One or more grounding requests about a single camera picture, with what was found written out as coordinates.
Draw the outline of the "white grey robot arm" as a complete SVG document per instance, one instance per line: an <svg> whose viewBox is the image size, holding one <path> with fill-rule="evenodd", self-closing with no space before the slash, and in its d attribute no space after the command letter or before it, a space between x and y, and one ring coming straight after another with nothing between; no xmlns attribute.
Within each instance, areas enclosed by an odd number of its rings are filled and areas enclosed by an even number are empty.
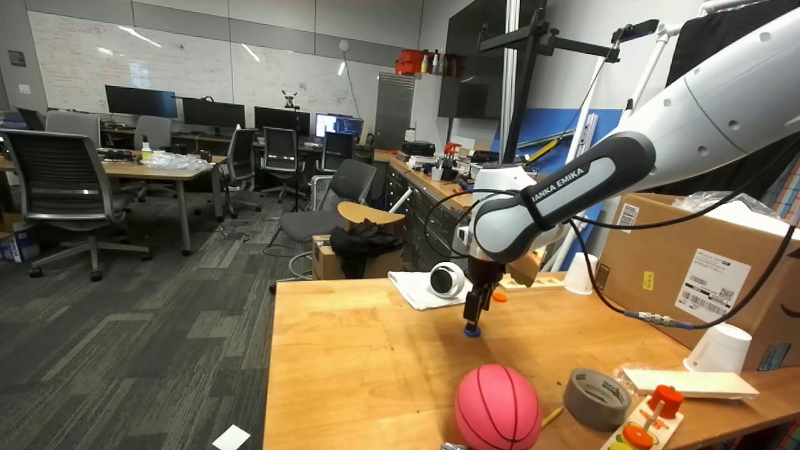
<svg viewBox="0 0 800 450"><path fill-rule="evenodd" d="M689 181L798 134L800 9L787 9L712 52L589 150L525 187L488 187L452 236L472 291L465 334L480 336L505 266L543 245L543 234L627 191Z"/></svg>

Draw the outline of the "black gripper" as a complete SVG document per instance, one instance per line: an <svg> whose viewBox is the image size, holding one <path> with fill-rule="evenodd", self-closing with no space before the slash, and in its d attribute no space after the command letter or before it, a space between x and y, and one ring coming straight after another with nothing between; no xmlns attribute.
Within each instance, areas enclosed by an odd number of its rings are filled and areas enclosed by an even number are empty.
<svg viewBox="0 0 800 450"><path fill-rule="evenodd" d="M485 261L467 261L467 280L472 282L465 309L462 309L462 334L465 336L483 336L480 312L490 309L490 296L494 292L499 279L505 274L502 264L485 264Z"/></svg>

